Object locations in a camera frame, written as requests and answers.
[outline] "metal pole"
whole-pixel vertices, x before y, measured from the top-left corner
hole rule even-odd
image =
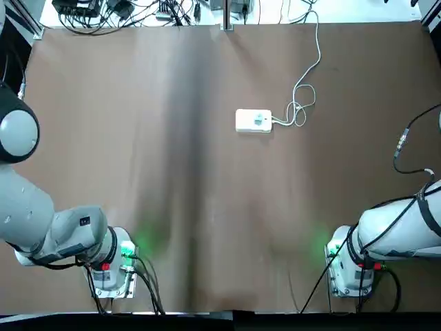
[[[232,9],[230,8],[230,1],[231,0],[223,0],[223,21],[220,28],[224,31],[232,31],[233,25],[229,21],[229,17],[231,14]]]
[[[34,17],[30,14],[26,5],[22,2],[22,0],[8,0],[11,6],[17,11],[17,14],[20,15],[26,23],[30,26],[32,31],[34,32],[34,39],[41,39],[43,37],[43,27],[37,22]]]

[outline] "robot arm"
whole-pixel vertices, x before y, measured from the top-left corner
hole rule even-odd
[[[441,257],[440,187],[438,181],[427,188],[426,211],[417,200],[410,204],[413,199],[403,199],[366,210],[355,228],[344,225],[334,232],[325,256],[335,296],[358,297],[360,287],[369,295],[375,261]]]
[[[50,196],[13,170],[34,153],[39,138],[33,111],[0,86],[0,239],[22,265],[76,257],[92,269],[99,297],[133,297],[134,262],[123,256],[136,254],[129,234],[107,226],[99,206],[55,212]]]
[[[427,192],[441,187],[438,181],[427,188]],[[371,259],[386,261],[406,257],[441,257],[441,191],[425,197],[430,216],[423,216],[417,201],[411,204],[400,220],[383,237],[366,251]],[[412,199],[405,199],[365,211],[359,222],[355,246],[365,247],[378,238],[402,213]],[[435,223],[428,221],[431,217]]]

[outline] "tabletop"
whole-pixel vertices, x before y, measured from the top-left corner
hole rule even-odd
[[[41,141],[16,169],[57,210],[96,203],[110,225],[127,228],[155,263],[167,311],[296,311],[338,226],[420,188],[424,178],[393,171],[393,151],[408,121],[441,98],[440,65],[419,22],[324,23],[322,61],[305,81],[317,92],[305,126],[238,134],[238,108],[283,115],[317,56],[314,29],[48,30],[33,47],[25,97]],[[406,168],[441,171],[436,115],[413,129]],[[80,270],[24,268],[2,245],[3,313],[94,309]],[[439,310],[439,263],[391,266],[401,310]],[[392,282],[380,285],[366,311],[390,309]],[[308,311],[327,311],[326,291],[323,282]],[[145,292],[139,284],[114,309],[151,310]],[[354,302],[332,306],[353,311]]]

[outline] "white power strip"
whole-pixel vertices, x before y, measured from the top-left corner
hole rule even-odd
[[[271,110],[237,109],[237,132],[270,133],[271,129]]]

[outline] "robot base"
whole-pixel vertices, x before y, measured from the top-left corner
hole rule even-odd
[[[349,226],[339,227],[332,240],[325,246],[326,265],[346,239]],[[335,297],[358,297],[360,288],[361,268],[356,265],[347,251],[347,245],[340,250],[328,269],[329,288]],[[362,284],[362,296],[369,296],[372,291],[373,270],[365,270]]]
[[[138,256],[138,248],[123,228],[114,228],[117,237],[116,254],[108,270],[91,270],[95,293],[100,299],[133,298],[136,288],[136,260],[122,256],[126,249]]]

